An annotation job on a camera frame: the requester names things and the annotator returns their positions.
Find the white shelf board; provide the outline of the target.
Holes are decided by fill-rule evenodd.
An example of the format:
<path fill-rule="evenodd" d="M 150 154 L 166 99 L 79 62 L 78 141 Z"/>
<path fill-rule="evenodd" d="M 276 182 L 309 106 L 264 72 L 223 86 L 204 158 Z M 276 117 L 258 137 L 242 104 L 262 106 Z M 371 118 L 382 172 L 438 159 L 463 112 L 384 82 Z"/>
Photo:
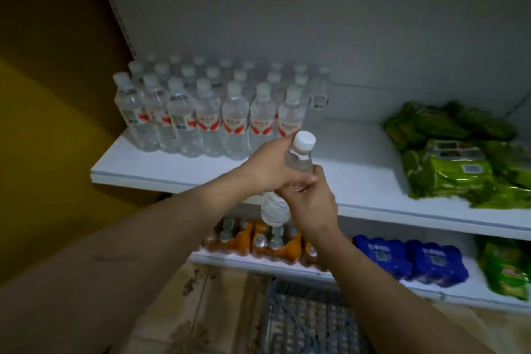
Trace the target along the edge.
<path fill-rule="evenodd" d="M 400 156 L 377 124 L 326 120 L 313 161 L 323 167 L 344 217 L 531 241 L 531 210 L 471 209 L 460 198 L 413 200 Z M 93 183 L 176 194 L 240 165 L 225 156 L 143 152 L 120 136 L 92 167 Z"/>
<path fill-rule="evenodd" d="M 304 267 L 299 263 L 287 264 L 271 261 L 268 258 L 255 258 L 252 255 L 239 256 L 236 254 L 209 252 L 204 249 L 193 252 L 188 260 L 195 264 L 232 270 L 246 270 L 336 289 L 334 277 L 330 272 L 324 272 L 315 267 Z M 442 288 L 438 285 L 422 284 L 417 281 L 401 281 L 401 284 L 414 291 L 417 295 L 435 302 L 531 316 L 531 301 L 521 301 L 513 297 L 495 294 L 488 289 L 483 274 L 476 263 L 466 257 L 465 264 L 469 271 L 469 278 L 465 283 L 454 287 Z"/>

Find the slotted metal shelf upright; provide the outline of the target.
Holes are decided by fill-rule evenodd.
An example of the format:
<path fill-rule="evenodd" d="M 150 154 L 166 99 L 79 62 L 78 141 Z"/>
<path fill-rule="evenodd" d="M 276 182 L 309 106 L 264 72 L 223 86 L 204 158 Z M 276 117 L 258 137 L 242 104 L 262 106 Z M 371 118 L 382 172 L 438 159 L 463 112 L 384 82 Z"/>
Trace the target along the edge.
<path fill-rule="evenodd" d="M 113 12 L 113 15 L 116 19 L 116 22 L 118 23 L 119 27 L 120 27 L 120 30 L 121 30 L 121 33 L 122 33 L 122 36 L 127 44 L 127 47 L 129 49 L 129 52 L 132 56 L 132 58 L 136 58 L 136 51 L 135 51 L 135 48 L 131 42 L 131 39 L 129 37 L 129 34 L 127 32 L 127 28 L 124 24 L 124 21 L 123 21 L 123 18 L 122 16 L 120 15 L 120 12 L 118 10 L 118 7 L 116 5 L 116 2 L 115 0 L 108 0 L 109 4 L 110 4 L 110 8 Z"/>

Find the person's right hand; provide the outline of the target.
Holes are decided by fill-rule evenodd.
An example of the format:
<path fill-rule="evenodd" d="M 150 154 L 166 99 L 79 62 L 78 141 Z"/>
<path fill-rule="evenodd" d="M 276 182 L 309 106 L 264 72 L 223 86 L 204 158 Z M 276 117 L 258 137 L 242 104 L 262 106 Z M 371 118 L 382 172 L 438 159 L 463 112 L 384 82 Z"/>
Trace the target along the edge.
<path fill-rule="evenodd" d="M 304 237 L 315 245 L 338 233 L 338 205 L 330 190 L 328 196 L 317 196 L 306 188 L 288 188 L 275 192 L 288 203 L 290 213 Z"/>

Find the person's left hand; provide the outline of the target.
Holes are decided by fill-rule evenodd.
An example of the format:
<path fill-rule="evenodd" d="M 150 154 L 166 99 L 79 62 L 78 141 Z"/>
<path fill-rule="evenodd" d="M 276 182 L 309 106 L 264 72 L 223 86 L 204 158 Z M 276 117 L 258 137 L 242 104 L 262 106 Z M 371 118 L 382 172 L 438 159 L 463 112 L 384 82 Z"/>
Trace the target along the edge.
<path fill-rule="evenodd" d="M 242 165 L 236 169 L 248 186 L 251 194 L 262 194 L 285 186 L 287 172 L 298 172 L 289 168 L 285 156 L 296 134 L 262 144 Z"/>

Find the brown cardboard sheet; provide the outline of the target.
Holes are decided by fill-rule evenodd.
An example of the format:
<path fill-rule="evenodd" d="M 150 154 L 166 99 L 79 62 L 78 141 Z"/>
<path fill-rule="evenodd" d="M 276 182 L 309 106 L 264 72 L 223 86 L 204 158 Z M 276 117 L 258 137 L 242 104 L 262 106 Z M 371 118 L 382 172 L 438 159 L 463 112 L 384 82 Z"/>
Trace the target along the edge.
<path fill-rule="evenodd" d="M 185 263 L 109 354 L 258 354 L 268 283 Z"/>

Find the green snack packet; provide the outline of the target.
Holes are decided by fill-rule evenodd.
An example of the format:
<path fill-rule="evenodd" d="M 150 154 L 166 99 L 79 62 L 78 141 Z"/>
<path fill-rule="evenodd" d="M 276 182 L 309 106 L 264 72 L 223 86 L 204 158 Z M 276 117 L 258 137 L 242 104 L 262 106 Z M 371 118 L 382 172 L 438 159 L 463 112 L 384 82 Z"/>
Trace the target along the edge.
<path fill-rule="evenodd" d="M 489 290 L 506 297 L 529 301 L 529 270 L 521 244 L 510 238 L 477 235 L 477 263 Z"/>

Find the group of red-label water bottles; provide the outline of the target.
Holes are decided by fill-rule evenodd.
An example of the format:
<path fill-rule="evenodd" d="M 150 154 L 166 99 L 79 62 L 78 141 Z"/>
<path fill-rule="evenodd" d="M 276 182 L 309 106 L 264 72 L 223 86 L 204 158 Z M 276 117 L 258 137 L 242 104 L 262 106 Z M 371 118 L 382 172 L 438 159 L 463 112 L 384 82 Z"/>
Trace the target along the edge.
<path fill-rule="evenodd" d="M 168 62 L 149 55 L 128 66 L 113 75 L 114 101 L 127 140 L 143 152 L 240 161 L 266 142 L 297 134 L 305 121 L 319 121 L 328 105 L 328 66 L 310 75 L 308 65 L 297 64 L 290 78 L 282 62 L 259 76 L 254 61 L 234 68 L 230 59 L 207 65 L 202 56 L 183 63 L 180 55 Z"/>

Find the pile of green packets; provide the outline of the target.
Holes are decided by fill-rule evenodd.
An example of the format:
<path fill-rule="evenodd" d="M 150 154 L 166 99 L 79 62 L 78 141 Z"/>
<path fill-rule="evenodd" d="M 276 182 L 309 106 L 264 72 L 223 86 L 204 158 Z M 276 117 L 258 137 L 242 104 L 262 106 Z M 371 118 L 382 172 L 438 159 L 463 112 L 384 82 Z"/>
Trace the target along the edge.
<path fill-rule="evenodd" d="M 531 145 L 507 119 L 453 100 L 406 102 L 382 128 L 400 152 L 409 197 L 459 197 L 474 209 L 531 209 Z"/>

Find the blue wrapped pack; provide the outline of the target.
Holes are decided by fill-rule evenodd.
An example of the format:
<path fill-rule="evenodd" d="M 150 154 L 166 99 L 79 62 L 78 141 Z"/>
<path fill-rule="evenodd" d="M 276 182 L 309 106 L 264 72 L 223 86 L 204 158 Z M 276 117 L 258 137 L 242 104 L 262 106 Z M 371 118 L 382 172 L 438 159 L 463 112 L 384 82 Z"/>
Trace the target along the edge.
<path fill-rule="evenodd" d="M 396 280 L 405 280 L 412 275 L 413 265 L 407 257 L 404 242 L 398 239 L 388 240 L 357 235 L 353 238 L 353 243 Z"/>
<path fill-rule="evenodd" d="M 405 242 L 405 249 L 412 265 L 407 281 L 450 288 L 465 283 L 469 278 L 462 253 L 456 246 L 422 243 L 414 239 Z"/>

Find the grey plastic crate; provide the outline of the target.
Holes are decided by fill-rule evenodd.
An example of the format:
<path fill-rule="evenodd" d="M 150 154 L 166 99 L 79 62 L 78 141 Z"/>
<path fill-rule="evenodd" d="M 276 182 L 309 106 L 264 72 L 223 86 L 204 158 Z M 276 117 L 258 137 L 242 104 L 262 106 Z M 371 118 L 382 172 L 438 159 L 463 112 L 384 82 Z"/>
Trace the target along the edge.
<path fill-rule="evenodd" d="M 341 293 L 270 277 L 258 354 L 376 354 Z"/>

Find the clear water bottle white cap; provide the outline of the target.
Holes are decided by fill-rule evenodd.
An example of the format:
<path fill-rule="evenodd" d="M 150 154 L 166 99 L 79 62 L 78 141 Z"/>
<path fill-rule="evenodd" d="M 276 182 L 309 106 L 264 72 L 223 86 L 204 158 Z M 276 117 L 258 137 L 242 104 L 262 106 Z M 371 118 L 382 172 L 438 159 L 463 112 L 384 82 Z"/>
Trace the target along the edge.
<path fill-rule="evenodd" d="M 285 155 L 286 165 L 298 172 L 313 174 L 311 151 L 316 137 L 309 131 L 299 131 Z M 265 194 L 261 205 L 261 218 L 267 225 L 278 227 L 288 223 L 291 213 L 288 203 L 274 191 Z"/>

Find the person's right forearm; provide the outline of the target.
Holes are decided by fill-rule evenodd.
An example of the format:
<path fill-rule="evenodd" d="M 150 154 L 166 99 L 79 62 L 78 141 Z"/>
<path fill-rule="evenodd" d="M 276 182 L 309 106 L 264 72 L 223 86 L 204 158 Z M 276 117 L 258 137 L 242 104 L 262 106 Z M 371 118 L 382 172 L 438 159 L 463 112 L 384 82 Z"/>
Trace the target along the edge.
<path fill-rule="evenodd" d="M 495 354 L 349 242 L 335 224 L 310 234 L 377 354 Z"/>

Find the person's left forearm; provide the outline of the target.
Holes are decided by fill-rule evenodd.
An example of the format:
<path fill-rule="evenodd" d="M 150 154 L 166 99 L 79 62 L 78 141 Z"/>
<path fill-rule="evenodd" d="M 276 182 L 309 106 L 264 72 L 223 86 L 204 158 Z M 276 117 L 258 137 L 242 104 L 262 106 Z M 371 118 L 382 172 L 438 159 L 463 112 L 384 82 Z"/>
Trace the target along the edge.
<path fill-rule="evenodd" d="M 253 176 L 232 170 L 10 280 L 0 287 L 0 354 L 104 354 L 254 185 Z"/>

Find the group of orange drink bottles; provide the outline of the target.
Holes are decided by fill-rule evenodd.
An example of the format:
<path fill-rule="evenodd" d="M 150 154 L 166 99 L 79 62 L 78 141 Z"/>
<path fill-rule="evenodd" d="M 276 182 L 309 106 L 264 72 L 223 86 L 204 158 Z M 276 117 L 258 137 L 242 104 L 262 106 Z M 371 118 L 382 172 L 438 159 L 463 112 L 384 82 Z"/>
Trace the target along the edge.
<path fill-rule="evenodd" d="M 328 271 L 315 248 L 291 223 L 273 227 L 258 218 L 226 216 L 202 240 L 201 248 L 210 253 L 252 256 Z"/>

